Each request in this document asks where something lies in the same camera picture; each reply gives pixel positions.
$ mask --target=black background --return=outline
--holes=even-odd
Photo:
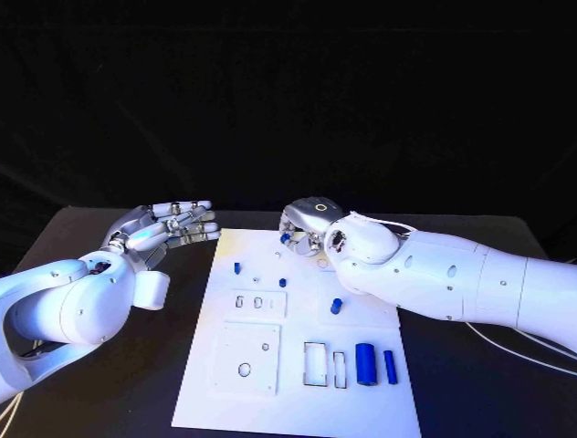
[[[67,204],[312,194],[577,258],[577,7],[0,2],[0,274]]]

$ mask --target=small blue part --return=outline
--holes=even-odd
[[[331,301],[331,307],[330,307],[330,313],[333,315],[338,315],[338,311],[341,310],[341,300],[338,298],[334,298]]]
[[[395,385],[397,383],[396,378],[396,367],[393,366],[393,353],[386,350],[383,351],[385,354],[385,366],[386,366],[386,381],[389,382],[389,385]]]
[[[356,383],[363,386],[377,385],[372,344],[356,344]]]

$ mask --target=circular hole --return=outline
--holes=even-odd
[[[239,377],[246,377],[250,374],[250,365],[248,363],[240,363],[237,367]]]

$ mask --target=robotic hand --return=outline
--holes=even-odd
[[[0,402],[114,336],[129,306],[163,307],[170,278],[151,269],[168,248],[219,238],[209,207],[209,201],[139,206],[98,251],[0,278]],[[24,338],[44,341],[21,356],[8,348],[4,320]]]
[[[392,233],[380,224],[405,228]],[[305,236],[292,240],[295,228]],[[323,249],[343,287],[425,317],[497,324],[577,352],[577,266],[520,257],[452,235],[343,214],[323,197],[285,206],[281,243]]]

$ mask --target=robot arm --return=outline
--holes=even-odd
[[[291,239],[295,227],[307,233],[299,241]],[[396,235],[360,214],[343,215],[327,198],[289,204],[279,229],[281,242],[301,255],[325,251],[354,293],[429,318],[519,329],[577,352],[575,265],[413,228]]]
[[[209,201],[141,206],[114,223],[102,248],[0,278],[0,402],[86,355],[124,326],[129,306],[158,310],[170,278],[151,270],[168,248],[217,239]],[[59,347],[17,356],[4,320]]]

